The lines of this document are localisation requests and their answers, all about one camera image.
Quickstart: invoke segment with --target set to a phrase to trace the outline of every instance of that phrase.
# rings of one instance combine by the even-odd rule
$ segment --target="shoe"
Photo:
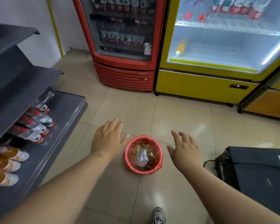
[[[150,215],[150,224],[166,224],[165,213],[162,208],[155,207]]]

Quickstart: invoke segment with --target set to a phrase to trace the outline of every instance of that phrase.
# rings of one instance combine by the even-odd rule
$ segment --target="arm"
[[[167,146],[176,168],[192,185],[215,223],[280,223],[280,216],[227,185],[202,166],[191,136],[172,131],[175,149]]]
[[[98,178],[126,145],[122,121],[107,121],[95,133],[89,156],[43,185],[0,220],[0,224],[74,223]]]

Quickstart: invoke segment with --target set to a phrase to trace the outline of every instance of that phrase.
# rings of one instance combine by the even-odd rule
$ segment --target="red door frame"
[[[96,52],[96,49],[94,47],[90,35],[90,30],[82,8],[82,4],[80,0],[72,0],[72,1],[74,3],[80,24],[82,26],[84,36],[86,38],[86,42],[88,44],[94,62],[109,65],[112,67],[134,69],[134,70],[149,71],[149,70],[156,69],[166,0],[157,1],[156,23],[155,23],[155,31],[153,36],[152,56],[151,56],[151,60],[146,62],[98,54]]]

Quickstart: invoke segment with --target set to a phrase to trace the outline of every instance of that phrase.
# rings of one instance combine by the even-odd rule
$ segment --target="person's left hand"
[[[104,155],[113,159],[123,150],[130,135],[124,136],[120,141],[123,122],[120,121],[115,126],[116,122],[117,119],[115,118],[98,128],[92,141],[90,155]]]

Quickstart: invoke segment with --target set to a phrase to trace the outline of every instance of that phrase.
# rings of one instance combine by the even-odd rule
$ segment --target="hand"
[[[123,122],[120,121],[119,124],[115,126],[116,122],[117,119],[115,118],[113,121],[107,121],[98,128],[92,141],[90,155],[103,155],[112,160],[123,150],[130,135],[124,136],[120,141]]]
[[[171,131],[174,138],[175,149],[167,145],[168,152],[175,167],[183,174],[186,170],[203,168],[198,145],[193,137],[183,132],[179,136],[175,131]]]

